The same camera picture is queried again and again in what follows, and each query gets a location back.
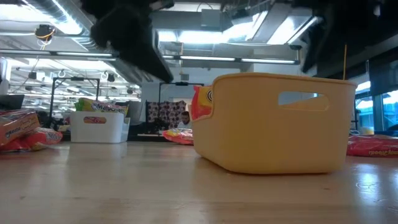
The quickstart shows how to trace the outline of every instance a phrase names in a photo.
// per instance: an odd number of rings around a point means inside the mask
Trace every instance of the computer monitor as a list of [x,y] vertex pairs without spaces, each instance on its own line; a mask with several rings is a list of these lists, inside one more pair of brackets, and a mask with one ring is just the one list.
[[19,110],[25,95],[0,95],[0,111]]

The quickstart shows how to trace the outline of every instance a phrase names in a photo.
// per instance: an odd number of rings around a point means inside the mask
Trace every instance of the white plastic bin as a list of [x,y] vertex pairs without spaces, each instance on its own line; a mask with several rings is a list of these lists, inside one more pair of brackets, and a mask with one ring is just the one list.
[[127,141],[129,122],[130,119],[124,118],[122,113],[72,112],[70,115],[71,142],[121,143]]

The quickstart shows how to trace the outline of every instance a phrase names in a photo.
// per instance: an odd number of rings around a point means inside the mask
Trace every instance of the red snack package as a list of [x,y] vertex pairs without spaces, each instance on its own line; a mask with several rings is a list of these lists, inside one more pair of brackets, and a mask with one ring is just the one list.
[[23,141],[31,148],[41,147],[41,145],[58,144],[62,139],[62,133],[49,128],[36,128],[27,134]]
[[383,135],[350,136],[347,156],[398,157],[398,138]]
[[0,146],[0,152],[18,152],[29,151],[30,147],[21,140],[21,138],[14,139],[4,146]]
[[213,92],[211,86],[193,86],[193,90],[195,94],[192,98],[191,114],[195,120],[211,113]]
[[34,110],[11,110],[0,112],[0,146],[39,127]]
[[179,144],[193,145],[192,129],[173,128],[162,132],[164,138]]
[[48,128],[36,128],[33,131],[0,146],[0,152],[38,151],[45,146],[57,144],[62,139],[62,133]]

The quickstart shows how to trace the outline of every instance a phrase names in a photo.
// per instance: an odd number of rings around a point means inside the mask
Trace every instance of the yellow stick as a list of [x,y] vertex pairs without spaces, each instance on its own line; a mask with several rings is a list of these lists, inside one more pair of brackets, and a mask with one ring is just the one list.
[[343,80],[346,80],[346,66],[347,66],[347,45],[344,46]]

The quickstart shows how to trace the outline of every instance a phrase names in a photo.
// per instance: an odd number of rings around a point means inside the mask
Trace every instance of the orange box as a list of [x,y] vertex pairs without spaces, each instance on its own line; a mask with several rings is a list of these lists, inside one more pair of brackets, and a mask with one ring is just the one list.
[[12,110],[0,112],[0,146],[40,127],[34,110]]

